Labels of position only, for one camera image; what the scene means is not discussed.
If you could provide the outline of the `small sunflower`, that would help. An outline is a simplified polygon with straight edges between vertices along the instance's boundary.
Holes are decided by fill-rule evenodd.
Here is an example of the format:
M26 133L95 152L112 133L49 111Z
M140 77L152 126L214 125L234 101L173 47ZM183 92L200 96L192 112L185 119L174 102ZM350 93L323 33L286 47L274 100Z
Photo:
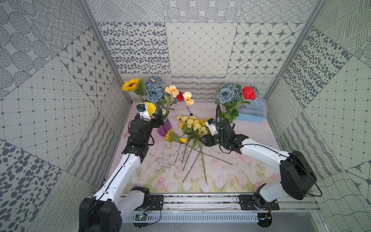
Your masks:
M181 153L181 151L183 151L183 153L186 152L187 146L188 146L188 140L185 139L185 138L180 138L179 147L178 147L178 150L177 150L177 153L176 153L174 165L176 165L176 162L178 160L178 157L179 157L179 154Z

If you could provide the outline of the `large sunflower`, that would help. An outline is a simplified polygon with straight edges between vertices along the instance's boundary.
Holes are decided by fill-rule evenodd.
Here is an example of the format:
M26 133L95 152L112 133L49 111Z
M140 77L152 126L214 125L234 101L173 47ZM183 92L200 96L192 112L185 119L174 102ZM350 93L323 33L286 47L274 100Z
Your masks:
M122 86L125 92L134 92L139 97L146 95L146 85L143 79L131 79Z
M222 162L225 162L225 163L231 165L230 162L227 162L227 161L222 160L218 157L215 157L213 155L210 155L210 154L207 154L207 153L203 152L203 148L205 147L205 145L202 143L202 139L204 139L207 135L211 135L210 133L205 134L204 133L205 130L201 130L201 129L193 130L193 129L190 129L188 127L185 127L184 129L185 129L186 132L182 136L177 135L173 130L169 130L166 134L165 140L167 142L178 143L178 144L180 144L180 146L184 145L185 146L184 152L187 151L187 148L190 148L190 151L189 151L189 154L186 158L186 161L184 161L184 159L182 159L182 162L184 162L185 165L187 164L187 161L188 161L189 156L190 156L192 151L198 151L198 153L201 154L203 164L204 164L204 155L206 155L206 156L215 158L217 160L220 160Z

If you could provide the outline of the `yellow rose bunch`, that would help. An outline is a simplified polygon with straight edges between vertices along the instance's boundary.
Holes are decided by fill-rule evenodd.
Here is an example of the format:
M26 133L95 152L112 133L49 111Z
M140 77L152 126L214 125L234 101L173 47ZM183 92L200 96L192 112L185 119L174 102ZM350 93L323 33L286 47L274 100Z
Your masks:
M181 136L179 136L178 139L175 139L175 142L184 144L186 146L184 153L189 148L188 154L187 155L184 154L182 158L182 163L184 164L183 170L186 167L186 164L189 160L192 151L199 148L200 149L199 155L201 155L202 158L204 178L206 183L208 183L206 177L204 157L202 152L202 144L200 141L201 137L209 134L205 122L202 119L198 119L196 116L182 116L182 115L176 116L175 120L179 122L179 130L183 133Z

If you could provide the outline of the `large sunflower vase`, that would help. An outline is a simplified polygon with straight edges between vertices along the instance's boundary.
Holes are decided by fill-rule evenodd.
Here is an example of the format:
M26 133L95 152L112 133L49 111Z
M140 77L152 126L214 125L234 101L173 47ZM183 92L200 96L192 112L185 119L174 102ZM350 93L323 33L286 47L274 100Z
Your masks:
M183 131L183 133L185 133L185 127L188 127L190 129L193 129L194 131L196 130L205 130L205 134L207 133L210 133L209 129L207 128L206 124L205 124L205 121L203 119L198 119L196 116L183 116L181 117L180 119L181 121L181 124L180 124L180 129ZM195 166L196 164L196 161L199 159L199 157L201 157L201 154L197 153L197 156L195 157L195 160L193 162L193 164L191 165L191 167L189 168L189 171L188 173L186 174L185 178L183 181L186 180L186 178L189 176L190 172L192 171L193 167Z

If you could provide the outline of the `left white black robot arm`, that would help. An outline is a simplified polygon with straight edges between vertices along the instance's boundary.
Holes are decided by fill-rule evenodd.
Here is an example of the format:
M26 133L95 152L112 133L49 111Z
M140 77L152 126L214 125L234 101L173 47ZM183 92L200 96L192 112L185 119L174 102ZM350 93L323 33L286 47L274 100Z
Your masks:
M154 128L164 120L136 116L129 123L130 136L122 151L122 159L113 174L92 197L85 198L79 207L80 232L118 232L122 221L135 209L147 208L150 200L148 188L134 187L129 195L122 197L124 188L134 172L140 167L151 146L149 140Z

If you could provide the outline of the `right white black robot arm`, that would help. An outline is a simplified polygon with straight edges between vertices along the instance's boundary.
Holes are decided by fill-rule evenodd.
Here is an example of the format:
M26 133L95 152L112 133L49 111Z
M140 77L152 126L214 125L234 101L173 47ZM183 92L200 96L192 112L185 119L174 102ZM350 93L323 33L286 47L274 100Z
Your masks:
M258 210L265 210L278 199L291 197L303 200L309 190L317 185L317 177L305 156L299 151L286 152L260 144L243 134L236 134L234 127L222 119L220 105L214 119L206 121L210 133L201 137L206 147L219 146L221 152L251 156L273 167L280 180L263 184L254 192L251 203Z

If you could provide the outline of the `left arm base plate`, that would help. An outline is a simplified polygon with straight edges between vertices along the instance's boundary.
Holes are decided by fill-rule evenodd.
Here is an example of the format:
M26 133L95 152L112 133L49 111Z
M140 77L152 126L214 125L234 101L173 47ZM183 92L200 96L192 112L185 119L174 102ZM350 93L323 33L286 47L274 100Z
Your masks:
M153 195L149 188L135 186L131 191L140 191L144 194L142 204L136 210L161 211L164 204L164 195Z

